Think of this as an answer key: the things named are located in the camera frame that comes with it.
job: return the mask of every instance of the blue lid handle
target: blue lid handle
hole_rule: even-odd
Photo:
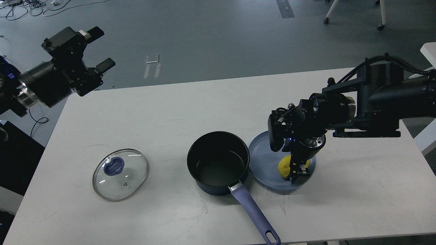
[[[124,168],[124,160],[121,157],[112,157],[110,162],[105,163],[104,172],[106,175],[114,176],[120,174]]]

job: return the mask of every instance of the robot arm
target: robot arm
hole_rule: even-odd
[[[42,44],[52,59],[23,73],[0,58],[0,114],[11,109],[22,117],[38,102],[52,107],[73,91],[84,96],[103,84],[103,73],[115,62],[107,58],[90,68],[82,61],[86,46],[103,35],[98,27],[78,32],[67,27]]]
[[[404,71],[421,77],[403,80]],[[357,103],[343,95],[357,92]],[[325,133],[333,137],[400,137],[399,120],[408,117],[436,116],[436,70],[420,71],[407,62],[376,56],[365,60],[338,83],[328,79],[322,93],[300,100],[295,106],[278,108],[269,115],[271,150],[291,152],[288,180],[304,183],[310,176],[305,162],[326,143]],[[346,132],[346,129],[360,131]]]

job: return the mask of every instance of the chair leg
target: chair leg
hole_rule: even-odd
[[[381,24],[386,25],[386,5],[385,0],[380,0]]]
[[[386,5],[385,0],[380,0],[380,10],[381,10],[381,25],[378,26],[377,30],[382,31],[386,25]]]
[[[331,7],[326,15],[326,19],[324,20],[324,24],[328,24],[330,22],[330,15],[333,12],[333,9],[336,7],[337,3],[339,3],[339,0],[334,0],[333,4],[331,5]]]

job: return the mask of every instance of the white table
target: white table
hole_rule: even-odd
[[[201,191],[186,167],[191,144],[224,130],[247,144],[272,109],[320,92],[350,69],[124,88],[71,95],[5,244],[260,244],[234,198]],[[436,233],[436,177],[401,123],[401,138],[327,134],[313,177],[273,192],[246,186],[282,242]],[[144,185],[108,202],[93,190],[99,161],[134,148],[150,162]]]

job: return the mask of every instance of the gray floor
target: gray floor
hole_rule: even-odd
[[[435,1],[386,1],[388,23],[383,31],[376,30],[381,15],[373,0],[340,1],[330,24],[324,25],[332,2],[289,0],[295,17],[282,18],[275,0],[111,0],[53,17],[0,19],[0,35],[5,36],[0,39],[0,54],[25,70],[49,60],[40,47],[46,37],[66,26],[75,30],[99,26],[106,34],[87,47],[84,61],[88,66],[106,57],[117,62],[100,89],[354,67],[365,57],[385,52],[421,69],[431,66],[419,50],[424,43],[436,41]],[[0,16],[6,13],[0,10]],[[150,54],[160,55],[161,67],[157,73],[157,64],[151,65],[144,78]],[[35,117],[50,118],[34,131],[42,145],[47,144],[64,103],[32,109]],[[0,119],[12,121],[27,133],[33,126],[29,116],[18,118],[7,112]],[[408,120],[406,124],[417,134],[428,120]],[[396,244],[408,241],[400,239]]]

